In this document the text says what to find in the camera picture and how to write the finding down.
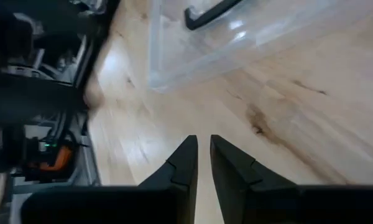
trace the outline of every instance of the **transparent plastic container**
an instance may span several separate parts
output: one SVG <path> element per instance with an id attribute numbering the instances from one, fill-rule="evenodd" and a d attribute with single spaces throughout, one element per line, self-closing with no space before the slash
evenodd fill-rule
<path id="1" fill-rule="evenodd" d="M 203 27 L 186 27 L 185 9 L 193 6 L 202 15 L 219 2 L 151 1 L 151 88 L 165 92 L 207 80 L 345 28 L 373 11 L 373 0 L 243 0 Z"/>

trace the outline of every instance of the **wood grain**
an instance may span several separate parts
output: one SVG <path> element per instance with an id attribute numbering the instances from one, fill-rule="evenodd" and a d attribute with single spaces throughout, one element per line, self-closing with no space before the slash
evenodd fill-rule
<path id="1" fill-rule="evenodd" d="M 373 14 L 242 69 L 167 94 L 147 86 L 149 4 L 122 1 L 90 80 L 105 185 L 139 184 L 199 140 L 196 223 L 222 223 L 210 166 L 220 134 L 299 184 L 373 184 Z"/>

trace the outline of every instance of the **black handle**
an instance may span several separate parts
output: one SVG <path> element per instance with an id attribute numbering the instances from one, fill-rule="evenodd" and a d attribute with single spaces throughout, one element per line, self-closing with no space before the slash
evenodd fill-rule
<path id="1" fill-rule="evenodd" d="M 232 9 L 235 5 L 237 5 L 242 0 L 223 0 L 222 2 L 218 3 L 214 7 L 212 7 L 209 11 L 205 12 L 201 16 L 194 18 L 196 16 L 193 13 L 193 6 L 189 7 L 184 11 L 185 14 L 185 25 L 190 30 L 195 30 L 197 28 L 203 27 L 209 22 L 217 19 L 219 16 L 224 14 L 226 11 Z"/>

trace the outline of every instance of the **wooden floor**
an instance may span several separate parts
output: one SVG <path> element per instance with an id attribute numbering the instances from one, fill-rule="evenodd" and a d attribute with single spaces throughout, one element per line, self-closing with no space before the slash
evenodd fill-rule
<path id="1" fill-rule="evenodd" d="M 104 185 L 136 185 L 199 140 L 197 223 L 222 223 L 211 134 L 299 184 L 373 184 L 373 14 L 210 81 L 147 86 L 149 5 L 123 0 L 86 93 Z"/>

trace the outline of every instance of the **clear plastic bin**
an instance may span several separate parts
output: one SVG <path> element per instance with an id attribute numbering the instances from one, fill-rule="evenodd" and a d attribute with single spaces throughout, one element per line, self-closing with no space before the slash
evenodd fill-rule
<path id="1" fill-rule="evenodd" d="M 185 9 L 194 6 L 202 15 L 220 2 L 151 1 L 151 88 L 164 92 L 206 80 L 342 29 L 373 11 L 373 0 L 242 0 L 205 26 L 186 27 Z"/>

